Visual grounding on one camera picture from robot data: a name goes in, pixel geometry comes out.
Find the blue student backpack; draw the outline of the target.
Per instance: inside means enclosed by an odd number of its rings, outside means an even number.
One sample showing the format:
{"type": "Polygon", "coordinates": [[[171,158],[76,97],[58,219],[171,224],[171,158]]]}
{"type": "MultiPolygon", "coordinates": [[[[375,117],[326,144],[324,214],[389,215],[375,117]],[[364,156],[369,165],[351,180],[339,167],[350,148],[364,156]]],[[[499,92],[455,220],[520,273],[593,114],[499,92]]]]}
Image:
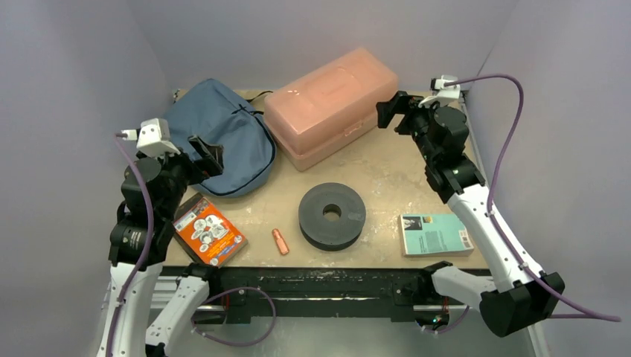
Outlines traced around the blue student backpack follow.
{"type": "Polygon", "coordinates": [[[199,154],[188,138],[223,146],[224,170],[196,186],[210,196],[236,198],[264,185],[272,171],[277,147],[263,113],[215,79],[207,79],[175,102],[162,117],[171,141],[193,158],[199,154]]]}

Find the orange illustrated book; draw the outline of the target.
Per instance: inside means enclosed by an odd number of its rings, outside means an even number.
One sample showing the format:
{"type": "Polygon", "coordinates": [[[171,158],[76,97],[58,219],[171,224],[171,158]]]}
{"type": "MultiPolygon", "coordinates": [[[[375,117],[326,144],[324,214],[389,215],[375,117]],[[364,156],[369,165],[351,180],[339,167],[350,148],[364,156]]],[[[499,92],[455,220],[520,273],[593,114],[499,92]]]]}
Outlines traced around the orange illustrated book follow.
{"type": "Polygon", "coordinates": [[[249,241],[212,203],[197,193],[176,211],[176,239],[196,263],[220,268],[249,241]]]}

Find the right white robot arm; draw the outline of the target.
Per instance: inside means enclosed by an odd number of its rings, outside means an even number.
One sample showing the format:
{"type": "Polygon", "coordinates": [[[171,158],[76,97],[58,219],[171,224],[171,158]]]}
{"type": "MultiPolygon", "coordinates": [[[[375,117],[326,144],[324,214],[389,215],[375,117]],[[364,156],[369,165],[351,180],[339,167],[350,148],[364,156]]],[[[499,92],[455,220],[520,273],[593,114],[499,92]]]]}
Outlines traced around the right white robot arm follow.
{"type": "Polygon", "coordinates": [[[473,236],[491,273],[483,278],[448,262],[436,263],[422,270],[419,296],[429,303],[454,298],[478,310],[498,337],[550,318],[565,283],[558,273],[543,270],[488,203],[489,186],[464,152],[470,133],[466,115],[405,91],[378,102],[376,109],[380,129],[402,115],[395,132],[411,137],[426,163],[429,186],[473,236]]]}

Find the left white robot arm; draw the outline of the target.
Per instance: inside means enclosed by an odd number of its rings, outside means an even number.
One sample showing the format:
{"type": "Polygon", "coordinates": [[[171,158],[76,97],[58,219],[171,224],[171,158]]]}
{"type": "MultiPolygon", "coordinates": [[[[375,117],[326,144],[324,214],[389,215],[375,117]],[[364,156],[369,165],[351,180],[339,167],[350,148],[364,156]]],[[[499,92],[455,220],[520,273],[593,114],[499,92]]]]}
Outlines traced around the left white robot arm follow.
{"type": "Polygon", "coordinates": [[[109,302],[98,356],[145,356],[150,299],[175,234],[176,211],[189,186],[223,172],[223,146],[196,135],[188,143],[198,158],[185,152],[133,158],[121,152],[128,166],[124,200],[109,236],[109,302]]]}

